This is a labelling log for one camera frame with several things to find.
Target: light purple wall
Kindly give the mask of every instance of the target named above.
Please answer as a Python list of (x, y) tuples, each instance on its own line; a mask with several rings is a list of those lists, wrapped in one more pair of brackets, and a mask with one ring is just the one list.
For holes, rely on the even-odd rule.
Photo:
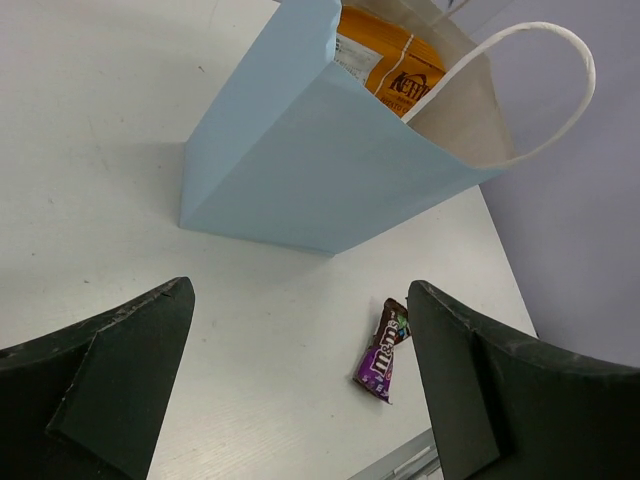
[[(515, 0), (472, 36), (530, 20), (589, 44), (596, 95), (564, 139), (482, 190), (540, 337), (640, 366), (640, 0)], [(575, 108), (584, 75), (561, 40), (508, 42), (491, 55), (494, 80), (531, 148)]]

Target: bag handle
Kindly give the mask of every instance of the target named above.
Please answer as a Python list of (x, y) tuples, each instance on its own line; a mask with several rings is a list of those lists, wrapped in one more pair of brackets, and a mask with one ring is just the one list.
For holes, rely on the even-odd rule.
[(566, 40), (568, 40), (569, 43), (571, 43), (571, 45), (573, 45), (576, 48), (576, 50), (578, 50), (578, 52), (580, 53), (580, 56), (582, 57), (584, 66), (587, 70), (586, 92), (582, 97), (582, 101), (580, 102), (580, 105), (578, 106), (576, 111), (573, 113), (573, 115), (569, 117), (569, 120), (567, 120), (567, 122), (545, 143), (533, 149), (529, 153), (525, 153), (524, 155), (520, 155), (518, 157), (512, 158), (511, 160), (508, 160), (506, 162), (493, 164), (493, 165), (489, 165), (482, 168), (499, 168), (499, 167), (504, 168), (504, 167), (512, 166), (518, 162), (521, 162), (526, 158), (532, 157), (540, 153), (541, 150), (547, 148), (549, 145), (554, 143), (556, 140), (562, 137), (565, 133), (567, 133), (567, 131), (582, 116), (584, 111), (587, 109), (587, 106), (589, 106), (589, 103), (593, 98), (593, 93), (596, 89), (596, 67), (593, 61), (593, 55), (591, 54), (589, 47), (587, 46), (586, 43), (584, 43), (584, 41), (580, 37), (578, 37), (571, 30), (568, 30), (564, 27), (555, 25), (553, 23), (548, 23), (548, 22), (519, 23), (517, 25), (513, 25), (512, 27), (505, 28), (504, 30), (491, 35), (484, 42), (482, 42), (480, 45), (478, 45), (476, 48), (474, 48), (469, 53), (467, 53), (464, 57), (462, 57), (460, 61), (458, 61), (458, 63), (456, 63), (451, 68), (451, 70), (449, 70), (445, 74), (445, 76), (442, 77), (442, 79), (436, 84), (436, 86), (429, 91), (429, 93), (427, 93), (424, 97), (422, 97), (406, 114), (403, 115), (402, 121), (404, 123), (408, 123), (413, 117), (415, 117), (418, 113), (420, 113), (420, 110), (422, 110), (426, 104), (428, 104), (436, 95), (438, 95), (438, 93), (440, 93), (440, 91), (445, 87), (445, 85), (458, 72), (460, 72), (460, 70), (466, 67), (474, 58), (483, 54), (488, 49), (493, 47), (496, 43), (500, 42), (501, 40), (508, 37), (509, 35), (513, 35), (514, 33), (519, 33), (519, 32), (526, 32), (529, 30), (547, 30), (549, 32), (553, 32), (565, 38)]

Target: purple candy wrapper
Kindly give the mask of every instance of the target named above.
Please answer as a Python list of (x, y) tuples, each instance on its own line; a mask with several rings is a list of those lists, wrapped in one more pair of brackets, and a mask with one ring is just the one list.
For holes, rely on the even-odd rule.
[(384, 302), (380, 323), (353, 379), (380, 400), (389, 402), (394, 347), (411, 333), (407, 309), (392, 298)]

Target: paper bag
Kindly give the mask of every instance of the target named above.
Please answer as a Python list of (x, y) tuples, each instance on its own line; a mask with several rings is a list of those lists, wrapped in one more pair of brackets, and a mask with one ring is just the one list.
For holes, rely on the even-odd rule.
[(509, 164), (481, 50), (427, 0), (346, 3), (422, 36), (449, 73), (400, 119), (333, 61), (340, 1), (287, 0), (186, 144), (182, 227), (335, 254)]

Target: orange snack bag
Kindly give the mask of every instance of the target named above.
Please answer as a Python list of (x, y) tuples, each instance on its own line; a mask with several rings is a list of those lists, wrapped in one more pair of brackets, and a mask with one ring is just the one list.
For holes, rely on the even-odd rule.
[(355, 7), (342, 9), (334, 60), (399, 117), (445, 74), (424, 40)]

